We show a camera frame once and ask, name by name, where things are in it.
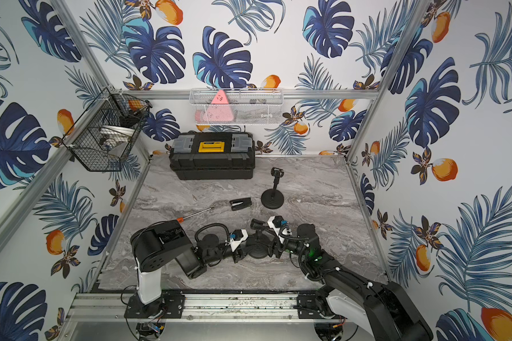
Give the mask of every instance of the gray marble tabletop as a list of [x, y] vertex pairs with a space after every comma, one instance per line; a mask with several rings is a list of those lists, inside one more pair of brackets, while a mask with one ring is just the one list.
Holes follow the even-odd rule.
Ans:
[[[278, 187], [285, 202], [273, 211], [260, 202], [262, 192], [273, 185], [272, 167], [285, 173]], [[242, 197], [251, 197], [252, 206], [233, 212], [229, 201]], [[322, 248], [339, 262], [372, 280], [385, 281], [343, 158], [257, 158], [251, 180], [180, 181], [170, 169], [168, 156], [163, 155], [152, 161], [110, 262], [99, 276], [99, 288], [121, 290], [137, 284], [129, 244], [134, 232], [210, 206], [214, 208], [182, 223], [192, 242], [195, 231], [210, 223], [223, 223], [230, 231], [246, 228], [252, 233], [249, 225], [253, 218], [267, 221], [272, 215], [282, 215], [294, 230], [302, 223], [314, 224]], [[221, 228], [207, 231], [225, 238]], [[196, 279], [188, 279], [174, 261], [162, 269], [163, 289], [296, 290], [320, 286], [305, 279], [287, 254], [281, 259], [248, 256], [237, 264], [225, 260]]]

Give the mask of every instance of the monstera leaf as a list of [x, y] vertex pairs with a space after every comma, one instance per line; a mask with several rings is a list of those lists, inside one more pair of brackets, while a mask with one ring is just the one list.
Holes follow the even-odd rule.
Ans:
[[318, 10], [310, 6], [305, 11], [304, 38], [324, 57], [341, 56], [353, 37], [355, 19], [344, 12], [351, 7], [342, 0], [319, 0]]
[[133, 63], [140, 71], [143, 67], [144, 77], [153, 83], [161, 84], [176, 83], [184, 77], [183, 69], [186, 68], [184, 59], [184, 45], [178, 39], [182, 33], [175, 26], [160, 27], [154, 31], [149, 22], [141, 18], [131, 20], [123, 27], [123, 36], [129, 55]]
[[406, 100], [406, 119], [410, 138], [416, 145], [423, 148], [448, 133], [449, 125], [459, 115], [459, 109], [455, 105], [443, 100], [447, 97], [456, 102], [461, 100], [461, 91], [457, 85], [444, 86], [457, 83], [459, 79], [457, 71], [450, 70], [440, 78], [442, 72], [454, 65], [453, 58], [446, 59], [430, 78], [429, 85], [427, 86], [425, 79], [420, 79]]
[[91, 246], [87, 249], [87, 255], [96, 256], [104, 251], [118, 219], [119, 215], [105, 215], [100, 219], [100, 224], [95, 227], [95, 235], [91, 237]]
[[19, 104], [8, 105], [0, 116], [0, 189], [36, 173], [50, 147], [38, 120]]
[[[403, 30], [404, 27], [398, 32], [398, 35], [389, 47], [389, 51], [387, 51], [387, 54], [383, 57], [383, 63], [381, 64], [382, 76], [385, 74], [386, 68], [389, 66], [393, 53], [396, 50], [400, 34]], [[402, 91], [404, 91], [404, 87], [411, 84], [416, 72], [421, 70], [421, 66], [423, 66], [423, 61], [425, 60], [425, 56], [421, 53], [422, 50], [424, 50], [426, 56], [429, 57], [429, 54], [432, 51], [432, 43], [427, 39], [421, 39], [418, 41], [422, 32], [423, 26], [420, 26], [416, 35], [413, 37], [412, 43], [410, 44], [408, 51], [406, 51], [398, 70], [396, 71], [393, 82], [389, 86], [391, 94], [402, 93]]]
[[358, 114], [351, 110], [333, 119], [330, 123], [330, 139], [337, 142], [354, 139], [365, 115], [366, 110]]
[[156, 113], [156, 116], [148, 116], [148, 120], [144, 123], [143, 132], [156, 141], [174, 140], [180, 135], [178, 130], [180, 126], [176, 123], [176, 119], [170, 114], [169, 109], [163, 109]]
[[[7, 283], [0, 282], [0, 292]], [[8, 285], [0, 295], [0, 340], [38, 341], [48, 310], [46, 291], [35, 284]]]
[[31, 17], [24, 16], [21, 22], [42, 51], [67, 62], [82, 59], [67, 29], [48, 3], [41, 1], [39, 6], [38, 0], [19, 0], [19, 3]]
[[362, 197], [364, 197], [364, 201], [366, 202], [366, 208], [370, 215], [373, 212], [375, 194], [372, 191], [372, 185], [369, 183], [366, 174], [362, 174], [360, 178], [360, 191], [362, 192]]
[[462, 309], [441, 315], [436, 328], [438, 341], [494, 341], [491, 335]]
[[193, 68], [197, 78], [216, 88], [244, 88], [251, 79], [252, 63], [251, 53], [231, 50], [243, 47], [235, 39], [223, 32], [214, 35], [213, 44], [210, 42], [213, 27], [203, 29], [203, 49], [193, 54]]

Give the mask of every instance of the black toolbox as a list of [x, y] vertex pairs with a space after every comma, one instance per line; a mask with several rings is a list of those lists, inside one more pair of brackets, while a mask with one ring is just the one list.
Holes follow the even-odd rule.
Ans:
[[183, 133], [169, 160], [180, 180], [252, 179], [254, 141], [249, 133]]

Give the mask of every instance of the toolbox lid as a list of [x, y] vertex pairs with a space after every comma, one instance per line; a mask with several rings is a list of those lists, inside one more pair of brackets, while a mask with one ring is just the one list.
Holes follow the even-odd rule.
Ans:
[[232, 134], [232, 152], [248, 152], [252, 148], [252, 137], [248, 134]]
[[175, 142], [172, 144], [172, 147], [175, 149], [175, 153], [190, 153], [194, 138], [195, 134], [180, 135], [177, 137]]

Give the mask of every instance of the wall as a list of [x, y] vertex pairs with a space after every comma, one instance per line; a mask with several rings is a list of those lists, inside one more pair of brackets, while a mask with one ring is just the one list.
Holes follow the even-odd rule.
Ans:
[[512, 1], [434, 1], [427, 18], [396, 78], [413, 79], [351, 162], [437, 339], [512, 340]]
[[[57, 150], [49, 141], [62, 137], [96, 94], [48, 3], [0, 1], [0, 217]], [[143, 167], [138, 151], [122, 173], [67, 163], [0, 253], [0, 340], [58, 336]]]
[[[83, 0], [72, 3], [70, 10], [116, 88], [331, 90], [378, 87], [382, 62], [388, 64], [394, 49], [387, 52], [415, 4], [277, 0], [246, 7], [247, 3]], [[326, 20], [332, 28], [326, 28]], [[323, 39], [327, 35], [334, 38]], [[305, 99], [285, 103], [283, 109], [290, 113], [294, 105], [296, 119], [289, 124], [266, 127], [270, 131], [246, 127], [262, 142], [262, 153], [345, 153], [368, 101], [354, 106], [351, 99]], [[156, 108], [170, 109], [179, 132], [187, 131], [184, 127], [195, 130], [187, 101], [160, 102]], [[157, 122], [158, 127], [169, 130], [164, 122]], [[169, 133], [159, 142], [175, 136]], [[155, 142], [152, 146], [150, 151], [165, 147]]]
[[51, 7], [27, 9], [19, 1], [0, 1], [0, 217], [19, 195], [17, 183], [55, 152], [48, 141], [80, 117], [86, 91], [96, 86], [65, 29], [49, 33], [61, 24], [57, 17], [41, 21]]

